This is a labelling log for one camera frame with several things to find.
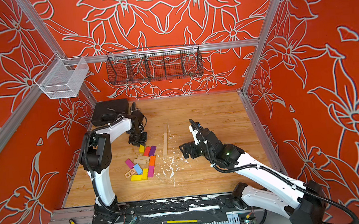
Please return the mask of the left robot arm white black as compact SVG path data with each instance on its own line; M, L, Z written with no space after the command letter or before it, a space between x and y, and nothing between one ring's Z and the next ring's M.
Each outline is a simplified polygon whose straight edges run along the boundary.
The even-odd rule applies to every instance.
M103 224L113 221L122 209L111 185L109 167L112 162L111 144L122 134L129 135L128 143L145 145L147 132L144 130L145 115L136 103L127 99L98 102L91 123L95 129L86 132L78 162L83 165L91 179L94 194L93 222Z

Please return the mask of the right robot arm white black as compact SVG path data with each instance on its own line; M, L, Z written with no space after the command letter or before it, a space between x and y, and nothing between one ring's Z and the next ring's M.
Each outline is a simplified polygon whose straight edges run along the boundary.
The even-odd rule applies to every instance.
M264 190L240 183L232 193L242 204L259 207L283 216L291 224L332 224L323 221L327 205L338 208L350 216L350 224L359 220L353 211L324 196L315 181L305 183L293 179L259 162L240 147L222 143L209 129L190 120L189 131L193 141L180 145L183 156L206 158L211 168L219 173L236 173L255 181Z

